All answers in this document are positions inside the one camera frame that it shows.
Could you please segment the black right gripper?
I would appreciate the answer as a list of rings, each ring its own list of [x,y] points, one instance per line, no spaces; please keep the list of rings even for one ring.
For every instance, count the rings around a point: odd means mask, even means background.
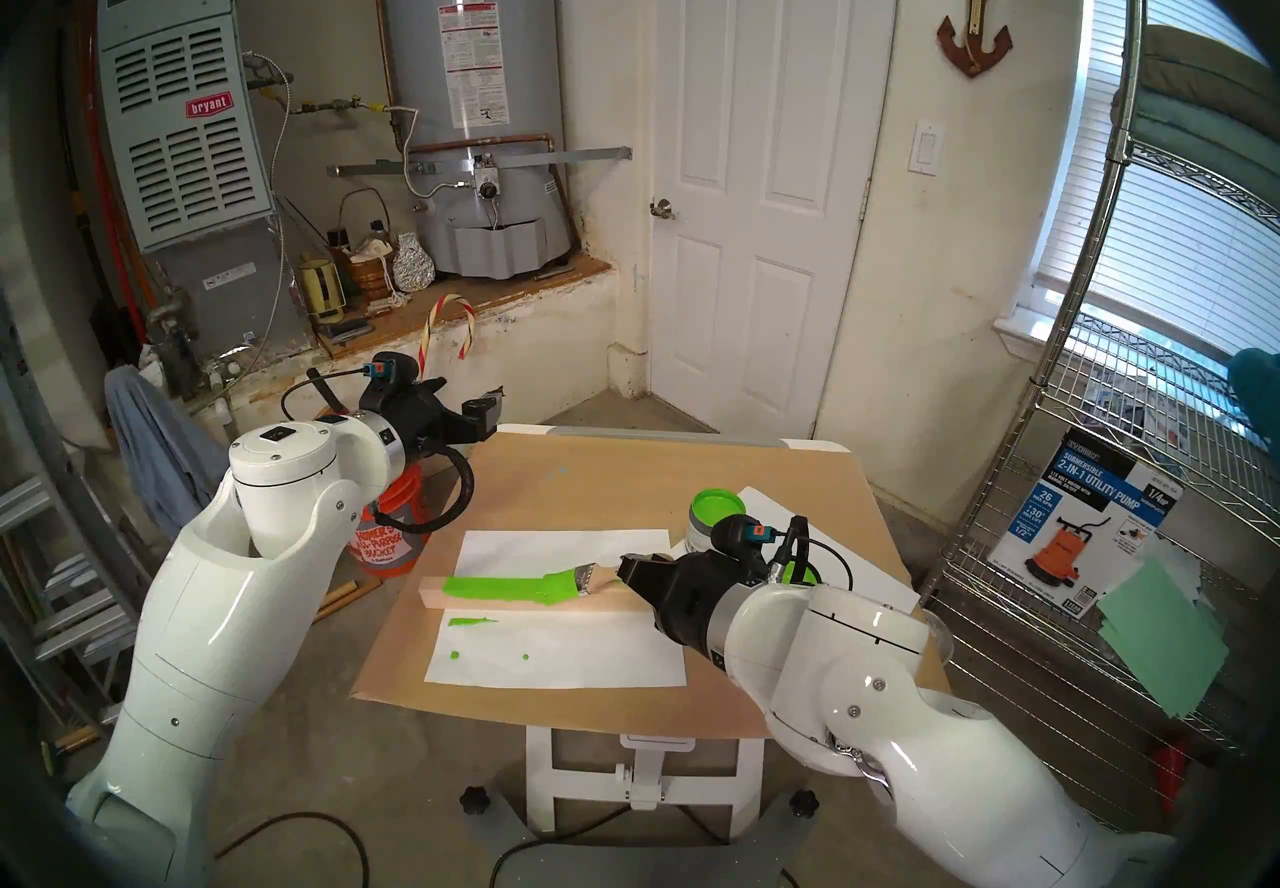
[[[640,569],[654,566],[653,575]],[[653,609],[654,627],[671,641],[694,647],[714,665],[724,665],[722,647],[726,627],[712,630],[722,598],[736,587],[754,587],[763,580],[762,555],[724,551],[692,551],[682,558],[658,554],[625,554],[617,577]]]

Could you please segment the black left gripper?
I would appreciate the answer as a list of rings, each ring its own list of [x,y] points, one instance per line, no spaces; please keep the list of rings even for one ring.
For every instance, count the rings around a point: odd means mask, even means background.
[[[445,377],[390,379],[390,426],[401,441],[404,472],[419,470],[428,477],[444,472],[460,476],[457,459],[445,452],[451,449],[461,456],[458,447],[447,438],[454,426],[453,413],[442,399],[447,383]],[[492,438],[500,422],[503,400],[506,390],[502,386],[465,400],[458,415],[466,432],[458,432],[458,444],[476,445]]]

